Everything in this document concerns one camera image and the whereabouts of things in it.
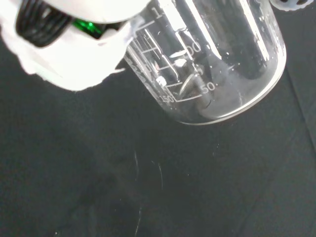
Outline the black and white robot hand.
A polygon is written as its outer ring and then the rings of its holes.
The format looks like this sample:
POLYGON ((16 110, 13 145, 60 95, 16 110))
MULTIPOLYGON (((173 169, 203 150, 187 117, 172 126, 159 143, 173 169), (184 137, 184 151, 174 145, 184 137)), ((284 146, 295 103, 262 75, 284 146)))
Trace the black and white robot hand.
POLYGON ((29 75, 82 91, 118 73, 147 0, 3 0, 0 37, 29 75))

